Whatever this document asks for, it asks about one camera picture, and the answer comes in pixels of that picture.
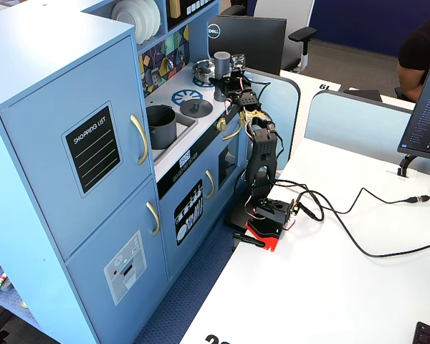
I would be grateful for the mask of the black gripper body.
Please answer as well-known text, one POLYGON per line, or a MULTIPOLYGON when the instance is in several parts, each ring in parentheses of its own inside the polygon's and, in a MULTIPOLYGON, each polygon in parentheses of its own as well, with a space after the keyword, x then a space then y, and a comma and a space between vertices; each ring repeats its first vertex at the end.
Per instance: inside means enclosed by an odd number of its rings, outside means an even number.
POLYGON ((230 59, 230 72, 223 78, 223 94, 230 100, 234 100, 243 91, 249 89, 252 81, 245 75, 245 54, 234 54, 230 59))

